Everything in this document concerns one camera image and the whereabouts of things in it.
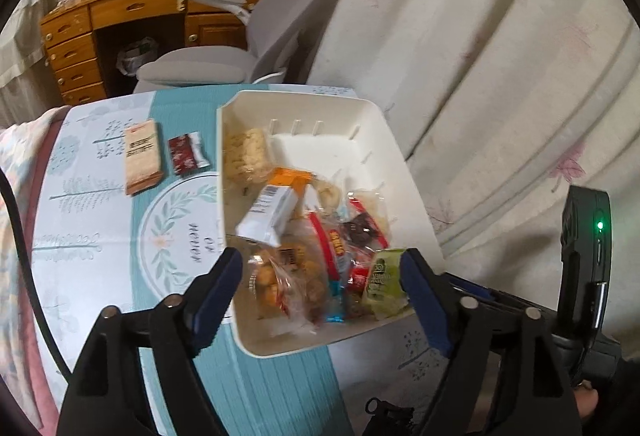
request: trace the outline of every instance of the curtain fold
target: curtain fold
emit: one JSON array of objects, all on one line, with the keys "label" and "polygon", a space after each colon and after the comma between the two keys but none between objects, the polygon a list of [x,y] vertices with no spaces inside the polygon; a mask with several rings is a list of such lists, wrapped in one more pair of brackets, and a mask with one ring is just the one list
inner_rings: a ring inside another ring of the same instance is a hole
[{"label": "curtain fold", "polygon": [[639,62],[621,0],[340,0],[309,84],[385,110],[447,269],[487,285],[555,307],[568,186],[609,191],[619,288],[606,322],[627,333]]}]

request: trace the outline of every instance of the black cable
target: black cable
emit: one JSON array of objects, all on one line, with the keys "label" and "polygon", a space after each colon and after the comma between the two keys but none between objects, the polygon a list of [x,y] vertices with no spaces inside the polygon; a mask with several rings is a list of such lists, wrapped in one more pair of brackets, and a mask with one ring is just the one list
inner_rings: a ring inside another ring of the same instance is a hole
[{"label": "black cable", "polygon": [[0,168],[0,195],[4,200],[6,211],[9,214],[9,221],[11,222],[11,229],[14,232],[15,250],[18,254],[18,261],[20,261],[20,269],[22,270],[22,280],[24,281],[24,287],[27,290],[29,302],[33,309],[33,314],[40,328],[42,338],[47,344],[47,348],[53,357],[54,362],[58,366],[60,373],[64,376],[68,382],[71,379],[71,371],[66,365],[65,359],[62,358],[62,353],[58,349],[58,345],[51,334],[47,320],[44,317],[42,311],[42,305],[38,298],[38,292],[36,291],[36,285],[33,282],[33,273],[31,273],[31,262],[29,260],[29,252],[27,250],[27,244],[24,242],[24,232],[22,231],[22,221],[20,220],[20,211],[18,210],[18,204],[15,201],[14,190],[11,188],[11,184],[4,175],[4,171]]}]

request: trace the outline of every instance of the trash bag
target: trash bag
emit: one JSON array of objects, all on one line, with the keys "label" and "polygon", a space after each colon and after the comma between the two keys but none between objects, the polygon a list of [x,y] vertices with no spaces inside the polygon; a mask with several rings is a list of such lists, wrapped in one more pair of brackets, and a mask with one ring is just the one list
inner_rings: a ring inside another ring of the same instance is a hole
[{"label": "trash bag", "polygon": [[158,43],[152,38],[127,44],[118,52],[116,68],[127,77],[135,77],[138,69],[158,58]]}]

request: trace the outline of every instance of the green snack package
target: green snack package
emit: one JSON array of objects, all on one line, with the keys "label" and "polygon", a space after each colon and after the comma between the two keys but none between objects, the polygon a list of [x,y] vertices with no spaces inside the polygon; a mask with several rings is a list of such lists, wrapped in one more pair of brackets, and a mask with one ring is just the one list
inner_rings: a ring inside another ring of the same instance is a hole
[{"label": "green snack package", "polygon": [[402,253],[404,249],[377,251],[369,270],[362,299],[364,304],[370,306],[378,320],[396,315],[409,304],[400,286]]}]

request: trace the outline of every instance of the wooden desk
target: wooden desk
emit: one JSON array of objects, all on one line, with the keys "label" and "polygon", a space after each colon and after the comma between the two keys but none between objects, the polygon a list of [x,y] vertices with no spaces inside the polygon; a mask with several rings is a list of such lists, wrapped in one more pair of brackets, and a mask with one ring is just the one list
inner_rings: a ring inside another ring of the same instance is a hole
[{"label": "wooden desk", "polygon": [[[247,0],[251,9],[258,0]],[[115,68],[117,52],[151,36],[160,55],[185,46],[246,48],[244,25],[232,14],[190,0],[80,0],[40,22],[42,39],[66,104],[130,93],[135,78]]]}]

